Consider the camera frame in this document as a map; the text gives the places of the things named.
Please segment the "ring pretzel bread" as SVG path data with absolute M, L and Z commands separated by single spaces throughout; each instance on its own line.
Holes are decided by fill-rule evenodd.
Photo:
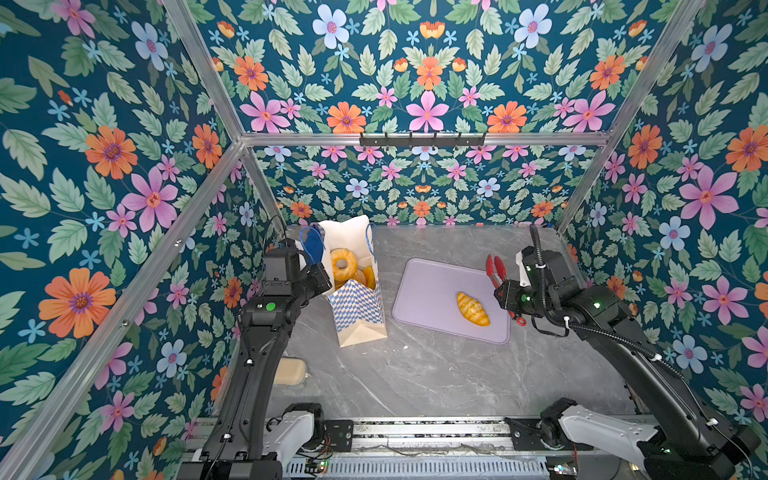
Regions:
M 335 283 L 345 283 L 357 274 L 358 259 L 353 251 L 347 248 L 334 249 L 330 252 L 330 259 Z

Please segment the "red silicone tongs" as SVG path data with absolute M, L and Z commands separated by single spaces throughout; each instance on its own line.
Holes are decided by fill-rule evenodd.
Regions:
M 486 275 L 492 282 L 495 290 L 498 290 L 502 286 L 503 282 L 507 280 L 506 266 L 498 256 L 492 254 L 487 256 L 485 262 L 485 270 Z M 512 311 L 507 311 L 507 313 L 509 314 L 510 318 L 514 320 L 518 325 L 522 327 L 527 325 L 527 320 L 522 316 Z

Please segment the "round sugared bread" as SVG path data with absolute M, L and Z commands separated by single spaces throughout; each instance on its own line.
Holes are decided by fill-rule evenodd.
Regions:
M 363 286 L 367 286 L 367 278 L 366 278 L 366 276 L 365 276 L 365 273 L 364 273 L 362 270 L 358 269 L 358 270 L 357 270 L 357 271 L 354 273 L 354 275 L 353 275 L 353 279 L 354 279 L 355 281 L 357 281 L 358 283 L 360 283 L 361 285 L 363 285 Z

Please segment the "blue checkered paper bag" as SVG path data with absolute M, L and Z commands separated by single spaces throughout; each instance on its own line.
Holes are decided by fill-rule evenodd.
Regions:
M 346 221 L 324 220 L 318 223 L 325 232 L 325 250 L 320 264 L 332 278 L 332 289 L 323 296 L 329 301 L 339 345 L 353 345 L 385 339 L 387 330 L 383 296 L 379 287 L 377 257 L 374 252 L 375 227 L 366 215 Z M 372 266 L 377 287 L 363 286 L 354 279 L 335 283 L 330 252 L 347 248 L 355 253 L 358 269 Z

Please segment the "lilac plastic tray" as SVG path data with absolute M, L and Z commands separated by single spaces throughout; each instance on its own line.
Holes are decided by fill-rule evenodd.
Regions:
M 465 319 L 457 304 L 464 293 L 477 301 L 490 317 L 488 326 Z M 392 308 L 400 323 L 494 345 L 510 336 L 510 317 L 494 298 L 491 280 L 483 270 L 413 258 L 406 263 Z

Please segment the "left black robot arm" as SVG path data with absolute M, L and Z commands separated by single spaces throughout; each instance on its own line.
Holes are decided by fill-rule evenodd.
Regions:
M 241 309 L 241 339 L 219 417 L 198 460 L 180 465 L 179 479 L 280 479 L 314 434 L 314 415 L 292 412 L 270 432 L 267 407 L 279 362 L 303 307 L 329 290 L 319 265 L 269 267 L 260 294 Z

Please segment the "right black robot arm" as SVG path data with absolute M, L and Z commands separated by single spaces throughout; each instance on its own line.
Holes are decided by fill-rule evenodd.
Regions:
M 539 437 L 552 450 L 587 445 L 639 467 L 651 479 L 729 479 L 761 444 L 708 406 L 681 370 L 647 340 L 629 305 L 604 286 L 583 288 L 564 256 L 540 243 L 524 248 L 517 280 L 497 256 L 486 273 L 502 310 L 513 319 L 552 325 L 550 335 L 575 333 L 605 358 L 644 403 L 655 422 L 638 424 L 597 414 L 561 398 L 543 410 Z

